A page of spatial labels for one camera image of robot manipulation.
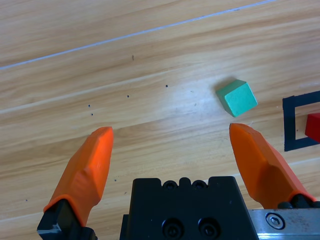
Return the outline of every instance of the black square frame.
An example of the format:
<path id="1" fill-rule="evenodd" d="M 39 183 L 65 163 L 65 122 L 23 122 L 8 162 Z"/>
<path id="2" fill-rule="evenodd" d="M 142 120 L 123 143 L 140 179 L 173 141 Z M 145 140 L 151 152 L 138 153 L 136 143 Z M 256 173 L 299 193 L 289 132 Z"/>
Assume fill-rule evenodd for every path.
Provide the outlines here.
<path id="1" fill-rule="evenodd" d="M 285 152 L 319 144 L 310 137 L 296 139 L 296 107 L 318 102 L 320 102 L 320 91 L 290 96 L 282 100 Z"/>

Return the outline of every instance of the wood grain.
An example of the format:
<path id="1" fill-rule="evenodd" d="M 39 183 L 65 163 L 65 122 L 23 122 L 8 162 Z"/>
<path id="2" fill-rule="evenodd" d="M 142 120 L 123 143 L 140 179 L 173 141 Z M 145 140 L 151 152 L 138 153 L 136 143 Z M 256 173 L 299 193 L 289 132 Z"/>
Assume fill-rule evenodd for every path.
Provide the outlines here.
<path id="1" fill-rule="evenodd" d="M 256 2 L 4 1 L 0 6 L 0 67 Z"/>
<path id="2" fill-rule="evenodd" d="M 69 158 L 102 126 L 113 126 L 115 142 L 88 222 L 101 240 L 119 239 L 135 178 L 233 175 L 247 207 L 261 207 L 239 175 L 231 122 L 260 131 L 320 198 L 320 146 L 283 152 L 282 111 L 282 98 L 319 90 L 317 3 L 279 0 L 2 70 L 0 239 L 40 239 Z M 234 78 L 259 102 L 237 118 L 215 95 Z M 298 119 L 317 109 L 297 109 Z"/>

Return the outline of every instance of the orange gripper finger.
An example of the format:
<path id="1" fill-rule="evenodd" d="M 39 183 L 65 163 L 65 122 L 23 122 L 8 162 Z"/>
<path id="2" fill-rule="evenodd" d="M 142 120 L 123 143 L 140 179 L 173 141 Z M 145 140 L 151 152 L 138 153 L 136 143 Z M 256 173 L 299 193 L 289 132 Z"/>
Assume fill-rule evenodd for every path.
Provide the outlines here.
<path id="1" fill-rule="evenodd" d="M 104 193 L 114 142 L 111 127 L 94 131 L 72 156 L 44 212 L 66 199 L 82 227 Z"/>
<path id="2" fill-rule="evenodd" d="M 249 195 L 265 209 L 276 209 L 297 194 L 310 195 L 281 154 L 251 127 L 232 123 L 229 128 L 236 164 Z"/>

